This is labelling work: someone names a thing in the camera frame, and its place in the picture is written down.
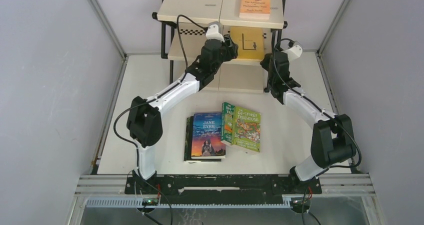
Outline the yellow book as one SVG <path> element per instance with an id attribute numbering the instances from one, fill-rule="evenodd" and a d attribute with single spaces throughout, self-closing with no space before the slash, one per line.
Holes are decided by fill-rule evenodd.
<path id="1" fill-rule="evenodd" d="M 262 60 L 264 58 L 264 38 L 261 28 L 231 26 L 229 35 L 233 42 L 238 45 L 238 59 Z"/>

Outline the dark green treehouse book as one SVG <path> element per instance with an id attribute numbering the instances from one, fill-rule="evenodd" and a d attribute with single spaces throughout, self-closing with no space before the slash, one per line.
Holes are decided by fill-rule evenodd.
<path id="1" fill-rule="evenodd" d="M 234 105 L 228 102 L 222 103 L 221 142 L 227 146 L 232 145 L 234 110 Z"/>

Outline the orange paperback book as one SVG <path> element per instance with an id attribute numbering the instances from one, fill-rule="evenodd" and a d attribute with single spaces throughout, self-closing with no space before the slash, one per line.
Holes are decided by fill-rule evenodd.
<path id="1" fill-rule="evenodd" d="M 268 20 L 271 16 L 271 0 L 240 0 L 241 19 Z"/>

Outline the light green treehouse book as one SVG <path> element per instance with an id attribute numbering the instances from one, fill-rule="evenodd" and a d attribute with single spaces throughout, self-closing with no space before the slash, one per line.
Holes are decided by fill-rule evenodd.
<path id="1" fill-rule="evenodd" d="M 241 106 L 234 107 L 231 146 L 246 153 L 261 151 L 261 113 Z"/>

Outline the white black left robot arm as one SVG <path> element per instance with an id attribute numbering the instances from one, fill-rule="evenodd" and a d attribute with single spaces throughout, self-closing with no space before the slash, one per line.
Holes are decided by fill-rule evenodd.
<path id="1" fill-rule="evenodd" d="M 135 97 L 131 102 L 126 127 L 135 143 L 137 187 L 149 194 L 156 188 L 155 144 L 163 135 L 163 116 L 190 95 L 201 91 L 213 80 L 221 65 L 237 58 L 238 46 L 230 35 L 222 40 L 208 38 L 201 53 L 186 72 L 158 94 Z"/>

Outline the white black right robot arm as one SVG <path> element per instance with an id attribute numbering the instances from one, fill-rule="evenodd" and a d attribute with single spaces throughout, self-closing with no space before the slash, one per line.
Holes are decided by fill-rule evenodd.
<path id="1" fill-rule="evenodd" d="M 346 114 L 325 111 L 306 96 L 301 85 L 290 76 L 290 62 L 283 51 L 268 53 L 260 62 L 268 72 L 267 86 L 282 105 L 295 111 L 312 129 L 310 156 L 292 167 L 289 188 L 302 193 L 309 180 L 360 154 L 354 139 L 352 121 Z"/>

